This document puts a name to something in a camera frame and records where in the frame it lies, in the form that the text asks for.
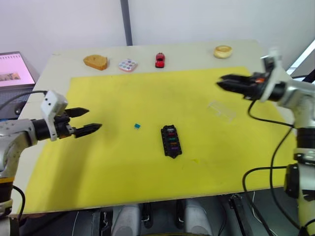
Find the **black cable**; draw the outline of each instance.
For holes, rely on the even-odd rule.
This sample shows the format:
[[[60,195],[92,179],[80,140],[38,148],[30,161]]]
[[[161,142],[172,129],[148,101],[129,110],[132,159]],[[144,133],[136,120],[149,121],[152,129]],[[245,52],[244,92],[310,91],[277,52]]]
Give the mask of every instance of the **black cable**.
[[[243,190],[246,196],[246,199],[248,201],[248,203],[251,205],[251,207],[254,209],[257,217],[260,219],[262,225],[264,226],[265,230],[267,231],[269,236],[273,236],[272,232],[269,229],[269,226],[267,225],[266,221],[264,220],[264,218],[262,217],[262,215],[260,214],[259,210],[257,209],[256,205],[252,202],[252,199],[250,197],[250,195],[248,194],[247,188],[246,188],[246,177],[254,171],[260,171],[260,170],[269,170],[270,167],[258,167],[258,168],[254,168],[251,169],[249,171],[247,171],[242,179],[242,185],[243,185]],[[286,166],[274,166],[273,169],[286,169]]]
[[[21,235],[22,236],[33,236],[34,234],[38,233],[42,229],[46,228],[48,225],[50,225],[50,224],[54,223],[55,221],[59,220],[61,217],[63,217],[67,213],[68,213],[68,211],[65,211],[65,212],[63,212],[63,213],[61,213],[61,214],[51,218],[45,224],[39,226],[37,229],[35,229],[35,230],[31,231],[31,232],[25,233],[25,234],[21,234]]]
[[[218,236],[220,236],[226,226],[226,222],[227,222],[227,214],[226,214],[226,210],[225,210],[225,207],[223,205],[223,203],[220,201],[220,199],[218,198],[218,201],[220,203],[220,205],[222,206],[222,209],[223,209],[223,222],[220,226],[220,229],[219,229],[219,232],[218,232]]]
[[[275,190],[274,190],[274,186],[273,186],[273,182],[272,182],[272,169],[273,169],[273,165],[274,165],[274,160],[276,157],[276,154],[280,148],[280,146],[282,145],[282,143],[285,141],[285,139],[289,136],[290,132],[292,131],[293,127],[289,128],[289,130],[287,131],[287,133],[285,134],[285,136],[282,138],[282,140],[280,141],[280,143],[277,145],[274,153],[272,154],[272,158],[271,158],[271,164],[270,164],[270,174],[269,174],[269,183],[270,183],[270,191],[271,191],[271,195],[272,198],[276,204],[276,206],[279,208],[279,210],[281,211],[281,213],[288,219],[288,221],[290,221],[290,223],[296,227],[297,229],[300,228],[300,226],[288,215],[288,213],[283,209],[283,207],[280,205],[276,194],[275,194]]]
[[[309,222],[307,222],[303,227],[300,228],[300,232],[298,236],[305,236],[305,235],[309,235],[307,232],[307,227],[311,224],[314,223],[315,219],[310,220]]]
[[[281,211],[281,213],[288,219],[288,221],[294,226],[296,227],[297,229],[299,229],[299,225],[286,213],[286,211],[281,207],[277,197],[276,197],[276,194],[275,194],[275,190],[274,190],[274,187],[273,187],[273,183],[272,183],[272,170],[273,170],[273,165],[274,165],[274,160],[275,160],[275,157],[276,157],[276,154],[280,148],[280,146],[282,145],[282,143],[286,140],[286,138],[288,137],[288,135],[290,134],[291,130],[294,128],[294,125],[293,124],[288,124],[288,123],[283,123],[283,122],[279,122],[279,121],[274,121],[274,120],[268,120],[268,119],[261,119],[261,118],[257,118],[257,117],[254,117],[253,115],[251,115],[251,109],[253,107],[253,105],[255,104],[256,100],[254,100],[249,108],[248,108],[248,115],[251,117],[251,118],[254,118],[254,119],[257,119],[257,120],[260,120],[260,121],[265,121],[265,122],[270,122],[270,123],[275,123],[275,124],[281,124],[281,125],[285,125],[285,126],[289,126],[290,129],[288,130],[288,132],[285,134],[285,136],[282,138],[282,140],[280,141],[280,143],[277,145],[273,155],[272,155],[272,158],[271,158],[271,164],[270,164],[270,174],[269,174],[269,183],[270,183],[270,190],[271,190],[271,195],[272,195],[272,198],[276,204],[276,206],[279,208],[279,210]]]
[[[258,118],[258,117],[255,117],[251,114],[251,110],[252,110],[252,107],[253,105],[255,104],[257,100],[254,100],[252,101],[252,103],[250,104],[250,106],[248,107],[248,110],[247,110],[247,114],[253,118],[253,119],[256,119],[256,120],[260,120],[260,121],[265,121],[265,122],[269,122],[269,123],[274,123],[274,124],[281,124],[281,125],[285,125],[285,126],[289,126],[289,127],[294,127],[293,124],[288,124],[288,123],[284,123],[284,122],[280,122],[280,121],[275,121],[275,120],[270,120],[270,119],[262,119],[262,118]]]
[[[308,227],[311,223],[314,223],[314,222],[315,222],[315,219],[310,220],[309,222],[305,224],[304,228]]]
[[[13,189],[18,191],[19,194],[22,197],[22,205],[21,205],[19,216],[18,216],[18,221],[21,221],[21,217],[22,217],[22,214],[23,214],[23,211],[24,211],[24,207],[25,207],[25,195],[24,195],[23,191],[20,188],[18,188],[17,186],[13,186]]]
[[[10,98],[9,100],[5,101],[5,103],[1,104],[0,105],[0,110],[3,107],[5,107],[6,105],[8,105],[10,102],[12,102],[13,100],[15,100],[15,99],[17,99],[19,97],[25,96],[25,95],[32,94],[32,93],[43,93],[44,95],[46,95],[47,91],[45,91],[45,90],[37,90],[37,91],[24,92],[22,94],[16,95],[16,96]]]

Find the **yellow mat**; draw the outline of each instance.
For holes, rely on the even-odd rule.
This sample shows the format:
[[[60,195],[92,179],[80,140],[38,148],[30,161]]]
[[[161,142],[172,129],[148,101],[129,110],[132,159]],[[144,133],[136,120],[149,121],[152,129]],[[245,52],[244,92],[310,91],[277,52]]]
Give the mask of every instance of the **yellow mat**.
[[[288,128],[249,118],[250,102],[215,84],[228,73],[249,74],[234,67],[73,78],[68,108],[90,112],[71,125],[103,126],[86,137],[47,142],[27,187],[25,212],[242,191],[243,174],[270,164]],[[282,120],[270,102],[257,102],[253,113]],[[183,150],[176,159],[164,155],[161,141],[160,129],[171,124]],[[292,163],[293,147],[292,135],[275,165]],[[283,185],[284,170],[275,170],[274,182]],[[249,176],[248,189],[267,187],[267,171]]]

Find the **white wall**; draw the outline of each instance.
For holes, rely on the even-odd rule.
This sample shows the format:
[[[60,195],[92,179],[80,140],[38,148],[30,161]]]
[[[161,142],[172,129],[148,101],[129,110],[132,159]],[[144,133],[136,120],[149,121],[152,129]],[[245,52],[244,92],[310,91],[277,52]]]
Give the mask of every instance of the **white wall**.
[[[121,45],[120,1],[0,0],[0,52],[21,51],[33,74],[56,50]]]
[[[315,38],[314,0],[129,0],[134,45],[256,39],[288,68]]]

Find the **white table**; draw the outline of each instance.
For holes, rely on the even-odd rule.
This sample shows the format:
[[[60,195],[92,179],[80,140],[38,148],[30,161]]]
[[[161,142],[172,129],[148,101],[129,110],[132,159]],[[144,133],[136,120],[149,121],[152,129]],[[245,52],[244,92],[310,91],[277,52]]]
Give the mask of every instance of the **white table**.
[[[217,59],[213,56],[213,49],[218,45],[229,45],[233,48],[233,54],[228,59]],[[165,68],[155,68],[155,55],[159,52],[165,54]],[[109,59],[108,68],[99,71],[85,66],[83,58],[91,54],[100,54]],[[118,68],[120,61],[130,58],[138,62],[138,67],[133,73],[155,71],[179,71],[190,69],[205,69],[218,67],[245,66],[252,72],[263,72],[260,60],[262,48],[254,40],[212,41],[200,43],[182,43],[168,45],[147,45],[132,47],[113,48],[90,48],[56,52],[50,57],[43,73],[41,74],[34,90],[55,90],[66,95],[70,79],[80,76],[101,76],[124,74]],[[290,77],[283,71],[283,79]],[[40,103],[42,94],[30,96],[24,107],[20,119],[40,119]],[[290,112],[280,109],[287,122],[292,122]],[[45,142],[40,141],[37,145],[23,151],[14,184],[23,191],[35,167],[36,161],[44,147]],[[15,191],[12,192],[12,213],[18,211],[21,197]]]

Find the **floor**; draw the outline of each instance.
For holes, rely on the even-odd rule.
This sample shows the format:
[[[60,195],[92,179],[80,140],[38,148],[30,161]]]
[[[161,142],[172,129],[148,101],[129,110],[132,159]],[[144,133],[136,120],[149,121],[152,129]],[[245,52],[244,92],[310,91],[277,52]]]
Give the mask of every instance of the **floor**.
[[[289,198],[282,188],[276,189],[276,194],[285,208],[285,210],[297,222],[297,204],[294,199]],[[221,236],[242,236],[234,210],[230,209],[228,203],[228,195],[220,196],[227,212],[227,225]],[[207,211],[209,222],[213,228],[214,235],[218,234],[218,230],[222,223],[223,214],[222,207],[218,202],[218,197],[201,197],[198,198],[200,204]],[[251,209],[247,205],[244,198],[242,198],[243,206],[249,224],[252,228],[254,236],[267,235],[263,226],[257,222],[252,216]],[[261,214],[264,216],[269,227],[277,234],[277,236],[296,236],[297,229],[290,225],[290,223],[281,215],[272,201],[269,190],[256,191],[255,204],[259,208]],[[114,207],[113,221],[117,218],[121,206]],[[156,202],[152,204],[154,224],[150,229],[146,229],[142,224],[141,234],[165,233],[165,232],[182,232],[175,227],[174,214],[175,201]],[[51,213],[36,219],[29,219],[25,225],[20,229],[21,236],[28,236],[28,232],[35,229],[39,230],[37,233],[31,234],[33,236],[88,236],[89,230],[84,231],[78,226],[87,226],[91,228],[91,212],[90,211],[71,211],[66,213]]]

